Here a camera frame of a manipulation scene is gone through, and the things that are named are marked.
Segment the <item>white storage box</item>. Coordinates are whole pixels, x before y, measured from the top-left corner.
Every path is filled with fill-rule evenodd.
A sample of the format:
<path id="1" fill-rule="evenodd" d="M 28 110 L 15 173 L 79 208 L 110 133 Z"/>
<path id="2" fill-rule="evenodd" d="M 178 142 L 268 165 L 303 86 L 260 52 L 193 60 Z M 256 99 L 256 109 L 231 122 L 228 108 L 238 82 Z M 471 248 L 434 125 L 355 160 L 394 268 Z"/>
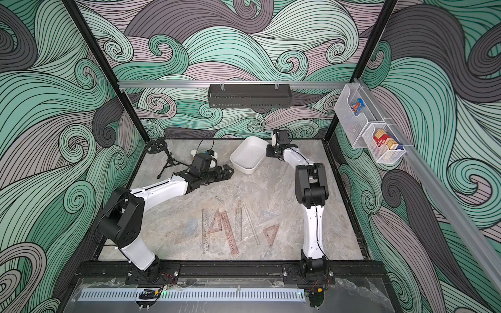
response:
<path id="1" fill-rule="evenodd" d="M 253 174 L 266 157 L 267 145 L 265 140 L 250 136 L 231 154 L 230 161 L 238 171 Z"/>

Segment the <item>short clear ruler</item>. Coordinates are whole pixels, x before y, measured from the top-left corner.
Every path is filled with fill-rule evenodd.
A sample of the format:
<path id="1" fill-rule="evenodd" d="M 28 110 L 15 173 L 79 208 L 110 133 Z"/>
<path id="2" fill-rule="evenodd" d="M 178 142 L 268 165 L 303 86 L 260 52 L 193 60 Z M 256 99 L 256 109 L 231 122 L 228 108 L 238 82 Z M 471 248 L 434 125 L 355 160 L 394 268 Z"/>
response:
<path id="1" fill-rule="evenodd" d="M 236 241 L 240 242 L 242 241 L 242 208 L 237 207 L 235 210 L 235 234 L 236 234 Z"/>

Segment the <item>wide red ruler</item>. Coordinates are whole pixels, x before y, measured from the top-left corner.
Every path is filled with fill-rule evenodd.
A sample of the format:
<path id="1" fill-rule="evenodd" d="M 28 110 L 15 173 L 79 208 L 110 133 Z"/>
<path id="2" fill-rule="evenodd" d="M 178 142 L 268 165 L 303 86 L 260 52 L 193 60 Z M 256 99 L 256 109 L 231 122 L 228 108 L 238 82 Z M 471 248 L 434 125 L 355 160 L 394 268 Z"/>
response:
<path id="1" fill-rule="evenodd" d="M 232 231 L 231 223 L 229 221 L 227 212 L 222 211 L 220 213 L 220 217 L 221 217 L 221 220 L 223 223 L 223 230 L 224 230 L 224 233 L 225 233 L 225 236 L 226 236 L 226 239 L 227 239 L 230 251 L 231 251 L 231 255 L 237 256 L 240 253 L 239 253 L 239 250 L 237 247 L 237 243 L 236 243 L 236 240 L 234 237 L 234 233 Z"/>

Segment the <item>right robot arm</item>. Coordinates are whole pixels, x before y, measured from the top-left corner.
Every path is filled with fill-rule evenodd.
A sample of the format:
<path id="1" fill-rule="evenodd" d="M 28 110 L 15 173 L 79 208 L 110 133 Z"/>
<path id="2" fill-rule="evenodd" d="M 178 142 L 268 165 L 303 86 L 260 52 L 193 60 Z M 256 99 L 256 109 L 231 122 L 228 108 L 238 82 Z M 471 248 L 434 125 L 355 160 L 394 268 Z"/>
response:
<path id="1" fill-rule="evenodd" d="M 328 257 L 323 248 L 323 215 L 329 198 L 326 168 L 308 159 L 293 144 L 266 147 L 266 156 L 288 163 L 295 170 L 295 195 L 304 218 L 301 270 L 304 275 L 325 273 Z"/>

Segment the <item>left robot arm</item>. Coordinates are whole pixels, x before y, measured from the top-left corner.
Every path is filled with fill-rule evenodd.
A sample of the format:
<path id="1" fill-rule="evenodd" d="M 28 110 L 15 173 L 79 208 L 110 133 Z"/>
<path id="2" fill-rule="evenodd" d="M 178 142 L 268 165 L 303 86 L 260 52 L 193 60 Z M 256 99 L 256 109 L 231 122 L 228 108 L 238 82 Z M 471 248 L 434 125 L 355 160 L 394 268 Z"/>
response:
<path id="1" fill-rule="evenodd" d="M 157 256 L 146 245 L 141 230 L 144 213 L 153 207 L 189 194 L 201 186 L 230 180 L 234 169 L 229 165 L 216 166 L 208 171 L 189 168 L 174 173 L 171 178 L 140 189 L 118 188 L 104 206 L 97 229 L 111 240 L 138 270 L 147 271 Z"/>

